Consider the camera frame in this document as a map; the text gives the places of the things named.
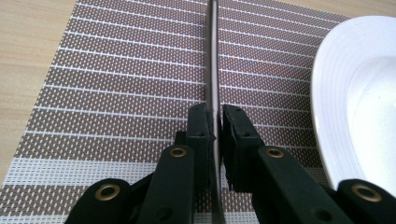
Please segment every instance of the woven placemat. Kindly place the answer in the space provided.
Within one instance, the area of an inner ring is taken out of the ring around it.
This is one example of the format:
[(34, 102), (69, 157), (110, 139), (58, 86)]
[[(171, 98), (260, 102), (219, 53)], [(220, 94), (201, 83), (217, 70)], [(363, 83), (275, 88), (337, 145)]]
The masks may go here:
[[(0, 222), (58, 223), (94, 182), (154, 171), (204, 100), (206, 1), (78, 0), (0, 189)], [(223, 104), (243, 107), (267, 145), (326, 184), (309, 102), (323, 37), (346, 17), (269, 0), (219, 1)], [(227, 190), (228, 223), (255, 223)], [(210, 197), (196, 223), (210, 222)]]

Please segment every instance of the wooden table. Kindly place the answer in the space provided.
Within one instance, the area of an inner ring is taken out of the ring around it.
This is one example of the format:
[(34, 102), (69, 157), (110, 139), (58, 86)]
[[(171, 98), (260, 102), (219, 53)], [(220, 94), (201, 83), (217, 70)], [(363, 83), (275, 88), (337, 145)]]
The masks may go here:
[[(282, 0), (348, 17), (396, 17), (393, 0)], [(0, 181), (23, 134), (75, 0), (4, 0), (0, 5)]]

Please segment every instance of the white plate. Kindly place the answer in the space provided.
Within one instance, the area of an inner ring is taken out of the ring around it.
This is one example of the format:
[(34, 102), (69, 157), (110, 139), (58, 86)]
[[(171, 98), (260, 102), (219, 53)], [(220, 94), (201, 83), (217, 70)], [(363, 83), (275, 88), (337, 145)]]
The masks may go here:
[(329, 32), (311, 106), (331, 187), (359, 178), (396, 196), (396, 18), (360, 17)]

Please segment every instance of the metal grommet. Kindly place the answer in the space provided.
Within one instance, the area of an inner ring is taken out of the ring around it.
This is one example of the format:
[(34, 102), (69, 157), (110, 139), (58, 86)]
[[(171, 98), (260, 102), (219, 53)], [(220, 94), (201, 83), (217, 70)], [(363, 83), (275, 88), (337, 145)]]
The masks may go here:
[(110, 201), (120, 193), (120, 186), (116, 184), (104, 184), (96, 192), (95, 198), (99, 201)]
[(274, 158), (282, 158), (285, 155), (282, 150), (277, 148), (268, 148), (265, 152), (268, 156)]
[(378, 192), (363, 184), (354, 184), (351, 188), (356, 195), (366, 201), (378, 203), (382, 200), (382, 196)]
[(181, 147), (172, 148), (169, 152), (172, 157), (184, 157), (187, 154), (186, 149)]

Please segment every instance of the white stripe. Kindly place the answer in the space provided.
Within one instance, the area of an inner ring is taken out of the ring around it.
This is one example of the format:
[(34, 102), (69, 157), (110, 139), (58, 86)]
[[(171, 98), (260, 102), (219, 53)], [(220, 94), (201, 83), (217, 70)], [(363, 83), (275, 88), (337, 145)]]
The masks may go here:
[[(258, 224), (259, 223), (259, 220), (256, 217), (256, 213), (254, 212), (224, 212), (224, 218), (227, 224), (240, 224), (240, 223)], [(212, 214), (195, 213), (193, 223), (194, 224), (212, 223)]]
[(71, 91), (100, 92), (100, 93), (104, 93), (104, 94), (128, 95), (128, 96), (156, 98), (156, 99), (163, 99), (163, 100), (176, 100), (176, 101), (187, 101), (187, 102), (196, 102), (196, 103), (204, 102), (201, 100), (182, 99), (182, 98), (176, 98), (176, 97), (136, 94), (136, 93), (127, 93), (127, 92), (119, 92), (119, 91), (100, 91), (100, 90), (84, 89), (84, 88), (78, 88), (78, 87), (65, 87), (65, 86), (57, 86), (57, 85), (49, 85), (49, 84), (44, 84), (43, 87), (62, 89), (62, 90), (68, 90), (68, 91), (71, 90)]
[(314, 19), (318, 19), (318, 20), (321, 20), (321, 21), (329, 21), (329, 22), (338, 23), (338, 21), (326, 20), (326, 19), (323, 19), (321, 17), (309, 16), (309, 15), (305, 15), (303, 13), (293, 12), (293, 11), (289, 11), (289, 10), (281, 9), (281, 8), (277, 8), (277, 7), (268, 7), (268, 6), (255, 4), (255, 3), (249, 3), (249, 2), (245, 2), (245, 1), (241, 1), (241, 0), (234, 0), (234, 1), (235, 2), (239, 2), (239, 3), (248, 4), (248, 5), (252, 5), (252, 6), (255, 6), (255, 7), (265, 7), (265, 8), (271, 8), (271, 9), (274, 9), (274, 10), (278, 10), (278, 11), (289, 12), (289, 13), (296, 14), (296, 15), (299, 15), (299, 16), (304, 16), (304, 17), (308, 17), (308, 18), (314, 18)]
[(199, 5), (206, 6), (206, 3), (202, 3), (202, 2), (198, 2), (198, 1), (194, 1), (194, 0), (183, 0), (183, 1), (189, 2), (189, 3), (195, 3), (195, 4), (199, 4)]
[(233, 43), (233, 42), (228, 42), (228, 41), (219, 41), (220, 43), (223, 44), (228, 44), (228, 45), (234, 45), (234, 46), (239, 46), (239, 47), (244, 47), (244, 48), (249, 48), (249, 49), (263, 49), (263, 50), (268, 50), (272, 52), (278, 52), (278, 53), (286, 53), (290, 55), (295, 55), (295, 56), (302, 56), (302, 57), (307, 57), (307, 58), (312, 58), (314, 59), (314, 56), (306, 55), (306, 54), (299, 54), (299, 53), (293, 53), (293, 52), (288, 52), (288, 51), (283, 51), (283, 50), (277, 50), (277, 49), (268, 49), (268, 48), (262, 48), (258, 46), (250, 46), (250, 45), (244, 45), (244, 44), (238, 44), (238, 43)]
[(265, 74), (240, 72), (240, 71), (229, 70), (229, 69), (219, 69), (219, 71), (228, 72), (228, 73), (236, 73), (236, 74), (241, 74), (241, 75), (248, 75), (248, 76), (255, 76), (255, 77), (270, 77), (270, 78), (277, 78), (277, 79), (288, 80), (288, 81), (298, 81), (298, 82), (310, 83), (310, 81), (307, 81), (307, 80), (291, 78), (291, 77), (273, 77), (273, 76), (268, 76), (268, 75), (265, 75)]
[(183, 37), (187, 37), (187, 38), (194, 38), (194, 39), (204, 40), (204, 38), (200, 37), (200, 36), (175, 34), (175, 33), (171, 33), (171, 32), (152, 30), (152, 29), (141, 28), (141, 27), (130, 26), (130, 25), (124, 25), (124, 24), (118, 24), (118, 23), (108, 22), (108, 21), (96, 21), (96, 20), (91, 20), (91, 19), (86, 19), (86, 18), (75, 17), (75, 16), (72, 16), (71, 19), (77, 20), (77, 21), (89, 21), (89, 22), (96, 22), (96, 23), (101, 23), (101, 24), (105, 24), (105, 25), (119, 26), (119, 27), (128, 28), (128, 29), (149, 31), (149, 32), (153, 32), (153, 33), (163, 34), (163, 35), (178, 35), (178, 36), (183, 36)]
[(114, 58), (122, 58), (122, 59), (130, 59), (130, 60), (143, 61), (143, 62), (150, 62), (150, 63), (165, 63), (165, 64), (172, 64), (172, 65), (177, 65), (177, 66), (195, 67), (195, 68), (205, 68), (204, 66), (196, 65), (196, 64), (173, 63), (173, 62), (167, 62), (167, 61), (160, 61), (160, 60), (153, 60), (153, 59), (145, 59), (145, 58), (136, 58), (136, 57), (131, 57), (131, 56), (123, 56), (123, 55), (117, 55), (117, 54), (109, 54), (109, 53), (96, 52), (96, 51), (89, 51), (89, 50), (83, 50), (83, 49), (69, 49), (69, 48), (62, 48), (62, 47), (59, 47), (58, 49), (67, 50), (67, 51), (72, 51), (72, 52), (78, 52), (78, 53), (87, 53), (87, 54), (93, 54), (93, 55), (100, 55), (100, 56), (107, 56), (107, 57), (114, 57)]
[(220, 86), (221, 86), (222, 88), (236, 89), (236, 90), (241, 90), (241, 91), (259, 91), (259, 92), (268, 92), (268, 93), (274, 93), (274, 94), (284, 94), (284, 95), (292, 95), (292, 96), (310, 97), (309, 95), (297, 94), (297, 93), (290, 93), (290, 92), (283, 92), (283, 91), (265, 91), (265, 90), (252, 89), (252, 88), (244, 88), (244, 87), (224, 86), (224, 85), (220, 85)]
[(151, 116), (151, 115), (124, 114), (124, 113), (115, 113), (115, 112), (106, 112), (106, 111), (92, 111), (92, 110), (48, 107), (48, 106), (40, 106), (40, 105), (34, 106), (33, 109), (54, 110), (55, 112), (65, 111), (65, 112), (76, 112), (76, 113), (83, 113), (83, 114), (98, 114), (98, 115), (131, 117), (131, 118), (142, 118), (142, 119), (167, 119), (167, 120), (187, 121), (187, 119), (183, 119), (183, 118), (170, 118), (170, 117), (158, 117), (158, 116)]
[(204, 53), (202, 50), (182, 49), (182, 48), (176, 48), (176, 47), (171, 47), (171, 46), (156, 45), (156, 44), (150, 44), (150, 43), (145, 43), (145, 42), (137, 42), (137, 41), (133, 41), (133, 40), (117, 39), (117, 38), (100, 36), (100, 35), (87, 35), (87, 34), (83, 34), (83, 33), (70, 32), (70, 31), (66, 31), (65, 33), (70, 34), (70, 35), (81, 35), (81, 36), (87, 36), (87, 37), (91, 37), (91, 38), (95, 38), (95, 39), (97, 38), (97, 39), (112, 40), (112, 41), (118, 41), (118, 42), (123, 42), (123, 43), (128, 43), (128, 44), (144, 45), (144, 46), (150, 46), (150, 47), (156, 47), (156, 48), (162, 48), (162, 49), (177, 49), (177, 50), (182, 50), (182, 51), (187, 51), (187, 52), (194, 52), (194, 53), (201, 53), (201, 54)]
[[(228, 224), (239, 223), (259, 223), (254, 212), (233, 212), (224, 213), (224, 218)], [(7, 224), (61, 224), (65, 223), (67, 215), (48, 216), (1, 216), (0, 222)], [(211, 213), (194, 213), (194, 224), (207, 224), (212, 222)]]
[(257, 60), (257, 59), (249, 59), (249, 58), (237, 57), (237, 56), (226, 55), (226, 54), (219, 54), (219, 56), (220, 56), (220, 57), (224, 57), (224, 58), (232, 58), (232, 59), (238, 59), (238, 60), (246, 60), (246, 61), (252, 61), (252, 62), (257, 62), (257, 63), (271, 63), (271, 64), (282, 65), (282, 66), (287, 66), (287, 67), (295, 67), (295, 68), (301, 68), (301, 69), (311, 70), (310, 67), (302, 67), (302, 66), (292, 65), (292, 64), (287, 64), (287, 63), (275, 63), (275, 62), (262, 61), (262, 60)]
[(141, 5), (145, 5), (145, 6), (151, 6), (151, 7), (160, 7), (160, 8), (170, 9), (170, 10), (176, 10), (176, 11), (180, 11), (180, 12), (187, 12), (187, 13), (192, 13), (192, 14), (196, 14), (196, 15), (202, 15), (202, 16), (205, 15), (205, 13), (188, 11), (188, 10), (183, 10), (183, 9), (180, 9), (180, 8), (158, 6), (158, 5), (154, 5), (154, 4), (151, 4), (151, 3), (138, 2), (138, 1), (135, 1), (135, 0), (127, 0), (127, 2), (133, 2), (133, 3), (137, 3), (137, 4), (141, 4)]
[(292, 33), (292, 34), (297, 34), (297, 35), (307, 35), (307, 36), (318, 37), (318, 38), (323, 38), (324, 37), (324, 36), (320, 36), (320, 35), (310, 35), (310, 34), (306, 34), (306, 33), (286, 30), (286, 29), (282, 29), (282, 28), (277, 28), (275, 26), (263, 25), (263, 24), (258, 24), (258, 23), (254, 23), (254, 22), (249, 22), (249, 21), (239, 21), (239, 20), (234, 20), (234, 19), (224, 18), (224, 17), (219, 17), (219, 18), (223, 19), (223, 20), (226, 20), (226, 21), (235, 21), (235, 22), (244, 23), (244, 24), (248, 24), (248, 25), (255, 25), (255, 26), (260, 26), (260, 27), (272, 28), (272, 29), (275, 29), (275, 30), (279, 30), (279, 31), (287, 32), (287, 33)]
[(99, 180), (110, 177), (123, 179), (133, 184), (154, 172), (156, 166), (156, 163), (132, 161), (72, 161), (14, 158), (3, 186), (90, 186)]
[(147, 77), (135, 74), (128, 74), (128, 73), (116, 73), (116, 72), (109, 72), (109, 71), (101, 71), (101, 70), (94, 70), (88, 68), (77, 68), (73, 66), (64, 66), (64, 65), (51, 65), (53, 68), (61, 68), (73, 71), (82, 71), (82, 72), (91, 72), (91, 73), (99, 73), (99, 74), (106, 74), (110, 76), (123, 76), (123, 77), (138, 77), (138, 78), (146, 78), (146, 79), (154, 79), (154, 80), (161, 80), (161, 81), (172, 81), (172, 82), (181, 82), (181, 83), (188, 83), (188, 84), (195, 84), (195, 85), (205, 85), (204, 82), (195, 82), (195, 81), (188, 81), (188, 80), (180, 80), (180, 79), (172, 79), (166, 77)]
[(59, 136), (74, 136), (74, 137), (90, 137), (90, 138), (108, 138), (108, 139), (124, 139), (124, 140), (137, 140), (137, 141), (152, 141), (152, 142), (170, 142), (174, 139), (164, 138), (147, 138), (147, 137), (132, 137), (132, 136), (115, 136), (115, 135), (101, 135), (101, 134), (90, 134), (90, 133), (55, 133), (55, 132), (40, 132), (35, 130), (25, 130), (24, 133), (32, 135), (59, 135)]
[(245, 32), (240, 32), (240, 31), (234, 31), (234, 30), (228, 30), (228, 29), (223, 29), (223, 28), (219, 28), (219, 30), (225, 31), (225, 32), (230, 32), (230, 33), (235, 33), (235, 34), (239, 34), (239, 35), (250, 35), (250, 36), (255, 36), (255, 37), (259, 37), (259, 38), (272, 39), (272, 40), (276, 40), (276, 41), (281, 41), (281, 42), (286, 42), (286, 43), (291, 43), (291, 44), (296, 44), (296, 45), (301, 45), (301, 46), (312, 47), (312, 48), (315, 48), (315, 49), (318, 48), (317, 45), (310, 45), (310, 44), (299, 43), (299, 42), (294, 42), (294, 41), (289, 41), (289, 40), (284, 40), (284, 39), (278, 39), (278, 38), (274, 38), (274, 37), (270, 37), (270, 36), (266, 36), (266, 35), (255, 35), (255, 34), (250, 34), (250, 33), (245, 33)]
[(283, 111), (290, 111), (290, 112), (311, 113), (310, 110), (287, 109), (287, 108), (278, 108), (278, 107), (261, 106), (261, 105), (239, 105), (239, 104), (229, 103), (229, 102), (221, 102), (221, 104), (222, 105), (235, 105), (235, 106), (239, 106), (239, 107), (248, 107), (248, 108), (272, 109), (272, 110), (283, 110)]
[(318, 28), (318, 29), (322, 29), (322, 30), (326, 30), (326, 31), (330, 31), (331, 30), (331, 29), (328, 29), (328, 28), (324, 28), (324, 27), (320, 27), (320, 26), (316, 26), (316, 25), (311, 25), (311, 24), (306, 24), (306, 23), (303, 23), (303, 22), (280, 19), (278, 17), (266, 16), (266, 15), (262, 15), (262, 14), (259, 14), (259, 13), (248, 12), (248, 11), (239, 10), (239, 9), (235, 9), (235, 8), (229, 8), (229, 7), (220, 7), (220, 8), (228, 9), (228, 10), (231, 10), (231, 11), (247, 13), (247, 14), (250, 14), (250, 15), (255, 15), (255, 16), (260, 16), (260, 17), (265, 17), (265, 18), (271, 18), (271, 19), (278, 20), (278, 21), (286, 21), (286, 22), (296, 23), (296, 24), (309, 26), (309, 27), (314, 27), (314, 28)]
[(82, 3), (77, 3), (77, 5), (78, 6), (84, 6), (84, 7), (92, 7), (92, 8), (101, 9), (101, 10), (104, 10), (104, 11), (117, 12), (117, 13), (126, 14), (126, 15), (133, 15), (133, 16), (137, 16), (137, 17), (144, 17), (144, 18), (149, 18), (149, 19), (154, 19), (154, 20), (159, 20), (159, 21), (171, 21), (171, 22), (187, 24), (187, 25), (192, 25), (192, 26), (205, 27), (202, 24), (196, 24), (196, 23), (191, 23), (191, 22), (186, 22), (186, 21), (174, 21), (174, 20), (160, 18), (160, 17), (153, 17), (153, 16), (142, 15), (142, 14), (137, 14), (137, 13), (128, 12), (128, 11), (121, 11), (121, 10), (112, 9), (112, 8), (108, 8), (108, 7), (96, 7), (96, 6), (91, 6), (91, 5), (82, 4)]
[(61, 224), (65, 223), (67, 219), (66, 215), (48, 215), (48, 216), (0, 216), (0, 223), (7, 224)]
[(268, 125), (268, 124), (253, 124), (255, 127), (261, 128), (274, 128), (274, 129), (292, 129), (301, 131), (313, 131), (312, 128), (301, 128), (301, 127), (288, 127), (288, 126), (278, 126), (278, 125)]

